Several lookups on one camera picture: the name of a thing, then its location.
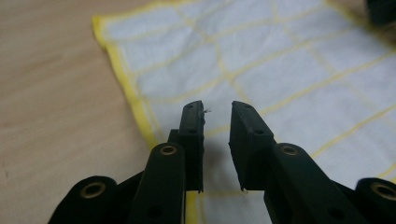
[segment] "yellow stripe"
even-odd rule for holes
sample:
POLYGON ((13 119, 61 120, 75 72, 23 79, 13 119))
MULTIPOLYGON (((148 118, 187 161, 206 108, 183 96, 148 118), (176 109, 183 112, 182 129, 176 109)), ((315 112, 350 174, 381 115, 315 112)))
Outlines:
MULTIPOLYGON (((297 36, 294 32, 292 32, 292 31, 289 29, 289 27, 288 27, 287 24, 283 24, 283 28, 284 28, 284 30, 285 30, 285 33, 286 33, 287 35, 289 35, 290 38, 293 39, 293 41, 296 41, 296 42, 299 41, 298 36, 297 36)), ((335 68, 331 65, 331 63, 330 63, 326 58, 324 58, 324 57, 321 55, 320 52, 318 52, 317 50, 315 50, 315 48, 313 48, 310 44, 305 45, 305 49, 307 49, 308 52, 309 52, 310 54, 312 54, 312 56, 319 62, 319 64, 321 64, 322 67, 324 67, 324 68, 326 69, 326 71, 329 72, 329 74, 332 74, 332 75, 335 74, 335 72, 336 72, 335 68)), ((375 110, 375 105, 374 105, 363 93, 361 93, 359 90, 357 90, 356 88, 354 88, 353 86, 351 86, 351 85, 350 85, 347 81, 345 81, 345 80, 343 80, 342 84, 343 84, 344 86, 346 86, 350 91, 352 91, 352 92, 355 94, 355 96, 361 101, 361 103, 362 103, 363 105, 366 105, 367 107, 369 107, 369 108, 375 110)), ((390 124, 391 124, 391 120, 388 120, 388 119, 385 118, 384 121, 385 121, 384 123, 385 123, 386 125, 388 125, 388 126, 395 132, 394 126, 390 125, 390 124)))
POLYGON ((92 17, 93 34, 102 48, 106 48, 106 40, 102 36, 102 19, 98 16, 92 17))
MULTIPOLYGON (((302 12, 301 14, 299 14, 299 15, 297 15, 297 16, 298 16, 299 18, 300 18, 300 17, 302 18, 303 16, 307 16, 307 15, 309 15, 309 13, 308 13, 309 11, 310 11, 310 10, 307 10, 306 12, 302 12)), ((284 19, 284 20, 282 20, 279 24, 282 24, 283 22, 287 22, 287 21, 289 21, 289 19, 284 19)), ((270 23, 272 23, 272 20, 259 20, 259 21, 248 22, 248 23, 242 24, 242 25, 240 25, 240 26, 233 27, 233 28, 231 28, 231 29, 221 31, 221 32, 219 32, 218 34, 212 36, 212 37, 210 38, 210 40, 211 40, 211 41, 214 41, 214 40, 220 39, 220 38, 222 38, 222 37, 224 37, 224 36, 226 36, 226 35, 231 35, 231 34, 233 34, 233 33, 235 33, 235 32, 238 32, 238 31, 242 31, 242 30, 246 30, 246 29, 249 29, 249 28, 252 28, 252 27, 257 27, 257 26, 261 26, 261 25, 264 25, 264 24, 270 24, 270 23)), ((332 35, 314 38, 314 39, 312 39, 312 40, 310 40, 310 41, 311 41, 311 42, 317 42, 317 41, 322 40, 322 38, 323 38, 323 40, 325 40, 325 39, 328 38, 328 37, 329 37, 329 38, 332 38, 333 35, 337 36, 337 35, 339 35, 339 34, 343 34, 343 33, 348 32, 348 31, 350 31, 350 30, 351 30, 351 28, 347 28, 347 29, 341 30, 341 31, 339 31, 339 32, 336 32, 336 33, 334 33, 334 34, 332 34, 332 35)), ((179 60, 179 59, 181 59, 182 57, 184 57, 186 54, 189 54, 189 53, 193 52, 195 49, 198 49, 199 47, 201 47, 203 44, 208 43, 208 40, 209 40, 209 39, 207 38, 206 40, 197 43, 196 45, 192 46, 192 47, 189 48, 189 49, 183 50, 183 51, 180 52, 178 55, 175 55, 175 56, 173 56, 172 58, 170 58, 170 59, 168 59, 168 60, 166 60, 166 61, 164 61, 164 62, 156 63, 156 64, 154 64, 154 65, 151 65, 151 66, 149 66, 149 67, 146 67, 146 68, 144 68, 143 70, 138 71, 138 72, 136 73, 136 75, 137 75, 138 77, 140 77, 140 76, 145 75, 147 72, 150 72, 150 71, 153 71, 153 70, 156 70, 156 69, 165 67, 165 66, 167 66, 167 65, 169 65, 169 64, 171 64, 171 63, 174 63, 174 62, 176 62, 177 60, 179 60)))
POLYGON ((172 31, 174 31, 174 30, 176 30, 178 28, 181 28, 181 27, 183 27, 183 23, 178 23, 178 24, 174 24, 174 25, 170 25, 170 26, 164 26, 164 27, 161 27, 161 28, 158 28, 158 29, 155 29, 155 30, 147 31, 147 32, 145 32, 143 34, 134 35, 134 36, 127 36, 127 37, 124 37, 124 38, 118 38, 118 39, 111 40, 111 41, 116 41, 117 43, 135 42, 137 40, 145 39, 147 37, 151 37, 151 36, 163 33, 163 32, 172 32, 172 31))
POLYGON ((205 215, 205 209, 204 209, 204 194, 199 195, 199 207, 201 209, 201 220, 203 224, 206 224, 206 215, 205 215))
POLYGON ((151 130, 151 124, 149 123, 149 118, 147 117, 147 113, 145 112, 143 103, 139 101, 139 98, 136 96, 135 91, 132 88, 133 84, 130 83, 130 79, 124 73, 124 66, 120 58, 121 54, 119 53, 116 46, 107 46, 107 51, 116 77, 119 80, 121 86, 123 87, 125 96, 131 105, 134 119, 136 120, 137 125, 143 134, 143 137, 148 143, 148 147, 153 148, 158 145, 159 142, 156 140, 156 137, 151 130))
POLYGON ((271 0, 271 12, 274 14, 273 21, 279 21, 279 13, 278 13, 277 3, 276 0, 271 0))
POLYGON ((374 59, 374 60, 372 60, 372 61, 370 61, 368 63, 364 63, 362 65, 349 68, 349 69, 345 70, 344 72, 341 72, 341 73, 339 73, 339 74, 337 74, 337 75, 335 75, 333 77, 330 77, 330 78, 328 78, 328 79, 326 79, 324 81, 321 81, 319 83, 313 84, 310 87, 308 87, 308 88, 306 88, 306 89, 304 89, 302 91, 298 91, 298 92, 294 93, 292 96, 284 99, 283 101, 277 103, 276 105, 271 105, 271 106, 268 106, 268 107, 264 108, 263 110, 261 110, 259 112, 259 114, 260 115, 265 115, 265 114, 268 114, 268 113, 272 113, 272 112, 280 109, 281 107, 289 104, 293 100, 298 99, 298 98, 300 98, 300 97, 302 97, 304 95, 307 95, 311 91, 314 91, 314 90, 322 88, 322 87, 324 87, 326 85, 329 85, 330 83, 332 83, 335 80, 338 80, 338 79, 340 79, 342 77, 346 77, 346 76, 348 76, 350 74, 353 74, 353 73, 362 71, 364 69, 367 69, 367 68, 369 68, 371 66, 374 66, 374 65, 382 62, 383 60, 387 59, 388 56, 392 55, 393 53, 394 53, 394 51, 390 51, 390 52, 388 52, 388 53, 386 53, 386 54, 384 54, 384 55, 382 55, 382 56, 380 56, 380 57, 378 57, 378 58, 376 58, 376 59, 374 59))
POLYGON ((197 196, 197 192, 186 191, 186 223, 198 223, 197 196))
MULTIPOLYGON (((211 8, 210 10, 208 10, 208 11, 207 11, 206 13, 204 13, 203 15, 200 15, 196 20, 200 20, 201 18, 204 18, 205 16, 209 16, 209 15, 211 15, 211 14, 217 12, 218 10, 222 9, 223 7, 228 6, 230 3, 231 3, 231 1, 225 1, 225 2, 223 2, 223 3, 221 3, 221 4, 218 4, 217 6, 211 8)), ((188 22, 190 23, 189 26, 192 26, 192 25, 193 25, 193 22, 192 22, 191 20, 186 21, 185 16, 181 13, 181 11, 180 11, 177 7, 174 7, 174 10, 176 11, 176 13, 177 13, 180 17, 182 17, 183 19, 185 19, 180 25, 185 25, 185 24, 188 23, 188 22)), ((202 31, 197 31, 197 30, 195 30, 195 32, 200 33, 201 35, 204 35, 202 31)), ((154 64, 154 65, 152 65, 152 66, 149 66, 149 67, 146 67, 146 68, 142 69, 141 71, 138 71, 138 73, 137 73, 136 75, 140 77, 140 76, 143 76, 143 75, 145 75, 146 73, 148 73, 148 72, 150 72, 150 71, 153 71, 153 70, 156 70, 156 69, 165 67, 165 66, 167 66, 167 65, 169 65, 169 64, 171 64, 171 63, 174 63, 174 62, 178 61, 179 59, 183 58, 183 57, 186 56, 187 54, 193 52, 194 50, 198 49, 199 47, 201 47, 202 45, 204 45, 204 44, 206 44, 206 43, 208 43, 208 39, 207 39, 207 38, 204 38, 203 41, 198 42, 197 44, 191 46, 190 48, 181 51, 179 54, 173 56, 172 58, 169 58, 169 59, 167 59, 166 61, 163 61, 163 62, 160 62, 160 63, 156 63, 156 64, 154 64)))
POLYGON ((372 115, 370 118, 368 119, 364 119, 363 121, 361 121, 360 123, 358 123, 357 125, 355 125, 353 128, 351 128, 349 131, 342 133, 340 135, 338 135, 337 137, 335 137, 333 140, 331 140, 330 142, 326 143, 323 147, 321 147, 318 151, 316 151, 315 153, 312 154, 312 158, 316 158, 318 155, 320 155, 322 152, 324 152, 325 150, 327 150, 329 147, 332 147, 333 145, 337 144, 338 142, 344 140, 345 138, 349 137, 350 135, 352 135, 354 132, 356 132, 359 128, 361 128, 362 126, 366 125, 367 123, 375 120, 375 119, 379 119, 382 116, 384 116, 386 113, 388 113, 391 110, 396 109, 396 105, 392 105, 390 107, 388 107, 387 109, 378 112, 374 115, 372 115))
POLYGON ((205 132, 205 137, 212 137, 218 133, 224 133, 224 132, 228 132, 228 131, 230 131, 230 124, 226 124, 226 125, 223 125, 218 128, 215 128, 215 129, 205 132))
POLYGON ((129 17, 143 13, 148 13, 150 11, 161 9, 163 7, 180 6, 182 4, 193 3, 198 1, 199 0, 173 0, 173 1, 153 0, 143 6, 135 7, 134 9, 126 12, 107 14, 107 15, 97 15, 96 17, 100 17, 102 20, 107 20, 107 21, 121 21, 129 17))
POLYGON ((378 178, 384 178, 385 176, 387 176, 388 174, 390 174, 394 169, 396 169, 396 163, 393 163, 393 165, 391 165, 387 171, 385 171, 384 173, 380 174, 378 176, 378 178))
POLYGON ((303 12, 301 12, 299 14, 296 14, 296 15, 293 15, 293 16, 284 17, 284 18, 278 19, 277 21, 280 22, 280 23, 285 23, 285 22, 288 22, 288 21, 297 21, 299 19, 302 19, 304 17, 312 15, 312 14, 314 14, 316 12, 320 12, 321 10, 324 10, 324 9, 326 9, 326 7, 324 5, 319 5, 317 7, 311 7, 307 11, 303 11, 303 12))
MULTIPOLYGON (((340 32, 336 32, 334 34, 330 34, 330 35, 326 35, 326 36, 323 36, 323 37, 319 37, 319 38, 316 38, 314 40, 311 40, 311 42, 316 42, 316 41, 321 41, 321 40, 327 40, 327 39, 335 38, 335 37, 337 37, 339 35, 345 34, 348 31, 350 31, 350 29, 345 29, 345 30, 342 30, 340 32)), ((254 62, 252 62, 250 64, 247 64, 246 66, 236 70, 235 72, 232 72, 230 74, 230 77, 236 78, 236 77, 244 74, 246 71, 248 71, 248 70, 250 70, 250 69, 252 69, 254 67, 262 65, 263 63, 269 62, 269 61, 271 61, 273 59, 276 59, 276 58, 281 57, 283 55, 286 55, 288 53, 294 52, 294 51, 304 47, 306 44, 308 44, 308 42, 302 42, 302 43, 300 43, 298 45, 295 45, 295 46, 292 46, 292 47, 290 47, 288 49, 282 49, 282 50, 279 50, 279 51, 277 51, 275 53, 272 53, 270 55, 264 56, 263 58, 260 58, 257 61, 254 61, 254 62)), ((226 76, 224 76, 224 75, 216 77, 215 79, 213 79, 212 81, 206 83, 205 85, 197 87, 196 89, 193 89, 191 91, 187 91, 183 95, 170 97, 170 98, 157 98, 157 97, 154 98, 154 97, 150 97, 148 99, 150 99, 150 101, 152 103, 155 102, 155 103, 158 103, 158 104, 177 103, 177 102, 182 101, 185 98, 191 97, 191 96, 196 95, 196 94, 198 94, 198 93, 200 93, 202 91, 205 91, 205 90, 207 90, 207 89, 209 89, 211 87, 219 85, 220 82, 223 81, 225 78, 226 78, 226 76)))
POLYGON ((235 82, 233 82, 233 79, 230 77, 230 71, 227 69, 226 65, 224 64, 224 61, 222 59, 222 54, 221 50, 219 47, 219 44, 213 39, 212 36, 208 35, 204 30, 201 28, 197 27, 195 25, 195 22, 190 20, 186 15, 184 15, 181 11, 179 11, 177 8, 175 8, 175 11, 177 14, 182 18, 182 20, 190 26, 192 30, 194 30, 196 33, 198 33, 201 38, 208 43, 211 43, 215 47, 215 52, 216 52, 216 58, 218 62, 218 68, 220 72, 222 73, 222 76, 225 77, 230 85, 233 87, 233 89, 236 91, 236 93, 239 95, 239 97, 246 103, 249 103, 250 100, 242 90, 242 88, 237 85, 235 82))

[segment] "wood grain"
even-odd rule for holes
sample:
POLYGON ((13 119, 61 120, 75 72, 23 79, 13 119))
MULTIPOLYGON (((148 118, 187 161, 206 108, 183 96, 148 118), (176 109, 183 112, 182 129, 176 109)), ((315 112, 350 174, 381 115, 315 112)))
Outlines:
MULTIPOLYGON (((334 1, 364 17, 361 1, 334 1)), ((91 17, 146 3, 0 2, 1 223, 45 223, 82 178, 144 169, 148 147, 91 17)))

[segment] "towel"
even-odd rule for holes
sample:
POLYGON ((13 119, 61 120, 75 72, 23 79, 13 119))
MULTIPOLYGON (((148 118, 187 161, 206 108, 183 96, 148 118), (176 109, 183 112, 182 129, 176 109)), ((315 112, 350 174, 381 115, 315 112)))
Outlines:
POLYGON ((396 49, 318 0, 154 2, 95 16, 95 36, 150 147, 202 100, 205 192, 187 223, 270 223, 261 191, 241 191, 228 147, 232 101, 253 105, 277 142, 304 148, 354 189, 396 183, 396 49))

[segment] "white cloth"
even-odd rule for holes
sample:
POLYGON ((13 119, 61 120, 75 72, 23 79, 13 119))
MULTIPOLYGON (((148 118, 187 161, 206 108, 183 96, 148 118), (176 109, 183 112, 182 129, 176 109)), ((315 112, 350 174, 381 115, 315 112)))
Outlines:
POLYGON ((93 18, 148 144, 202 100, 204 187, 188 223, 269 223, 241 192, 228 147, 231 102, 253 105, 277 142, 304 148, 333 180, 396 182, 396 50, 318 0, 154 3, 93 18))

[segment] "screw hole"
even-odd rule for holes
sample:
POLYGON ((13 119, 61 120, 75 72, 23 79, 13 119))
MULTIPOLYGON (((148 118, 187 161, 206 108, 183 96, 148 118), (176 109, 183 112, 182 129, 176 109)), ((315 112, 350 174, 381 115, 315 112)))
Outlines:
POLYGON ((151 218, 161 217, 163 215, 163 208, 159 205, 153 205, 148 209, 147 216, 151 218))
POLYGON ((295 156, 298 154, 298 150, 294 147, 282 147, 281 148, 283 153, 288 154, 290 156, 295 156))
POLYGON ((374 182, 371 185, 373 192, 377 195, 392 201, 396 201, 396 190, 388 187, 387 185, 374 182))
POLYGON ((344 212, 338 208, 329 208, 328 212, 329 212, 330 216, 332 216, 333 218, 338 219, 338 220, 344 219, 346 217, 344 212))
POLYGON ((95 198, 105 192, 106 185, 102 182, 93 182, 86 185, 80 192, 79 195, 85 199, 95 198))
POLYGON ((172 154, 176 153, 177 149, 172 146, 166 146, 166 147, 162 147, 160 149, 160 152, 161 152, 161 154, 168 156, 168 155, 172 155, 172 154))

